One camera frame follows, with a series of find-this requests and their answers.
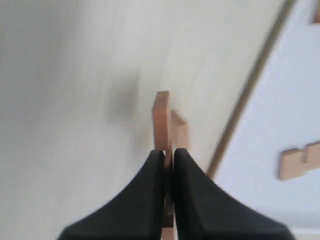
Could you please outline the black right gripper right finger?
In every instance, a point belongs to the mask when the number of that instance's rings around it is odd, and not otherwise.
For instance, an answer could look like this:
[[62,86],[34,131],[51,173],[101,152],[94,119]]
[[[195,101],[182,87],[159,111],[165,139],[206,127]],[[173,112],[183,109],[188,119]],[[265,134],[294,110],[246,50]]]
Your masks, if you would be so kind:
[[293,240],[288,227],[217,186],[185,148],[174,152],[173,201],[180,240]]

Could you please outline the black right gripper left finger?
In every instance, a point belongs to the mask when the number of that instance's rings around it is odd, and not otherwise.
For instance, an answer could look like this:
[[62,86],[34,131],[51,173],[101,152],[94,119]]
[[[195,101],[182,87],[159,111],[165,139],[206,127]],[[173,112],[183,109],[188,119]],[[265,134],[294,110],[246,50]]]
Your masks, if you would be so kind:
[[162,151],[152,150],[132,181],[110,202],[67,226],[61,240],[159,240],[164,209]]

